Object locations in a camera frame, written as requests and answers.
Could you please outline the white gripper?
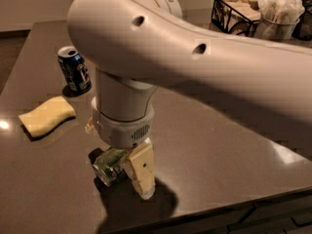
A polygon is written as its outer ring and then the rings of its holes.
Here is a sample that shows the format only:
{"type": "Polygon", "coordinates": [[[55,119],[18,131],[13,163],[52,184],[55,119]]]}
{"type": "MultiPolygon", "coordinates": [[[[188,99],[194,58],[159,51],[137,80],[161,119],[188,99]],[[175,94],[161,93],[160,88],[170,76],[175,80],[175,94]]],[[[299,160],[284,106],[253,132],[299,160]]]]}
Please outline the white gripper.
{"type": "Polygon", "coordinates": [[[95,132],[109,146],[117,149],[132,149],[124,163],[124,170],[132,181],[135,191],[143,200],[155,192],[154,148],[149,136],[154,118],[150,108],[142,119],[131,122],[112,120],[97,109],[96,99],[91,102],[93,118],[85,126],[90,135],[95,132]]]}

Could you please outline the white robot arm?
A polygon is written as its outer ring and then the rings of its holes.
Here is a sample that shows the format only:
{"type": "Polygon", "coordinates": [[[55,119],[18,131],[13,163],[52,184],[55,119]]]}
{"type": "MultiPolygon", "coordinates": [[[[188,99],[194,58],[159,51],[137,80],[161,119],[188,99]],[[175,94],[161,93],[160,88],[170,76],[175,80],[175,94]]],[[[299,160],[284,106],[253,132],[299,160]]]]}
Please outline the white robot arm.
{"type": "Polygon", "coordinates": [[[143,143],[135,133],[151,121],[158,86],[312,156],[310,50],[194,26],[176,0],[74,0],[67,28],[96,66],[93,120],[107,144],[143,143]]]}

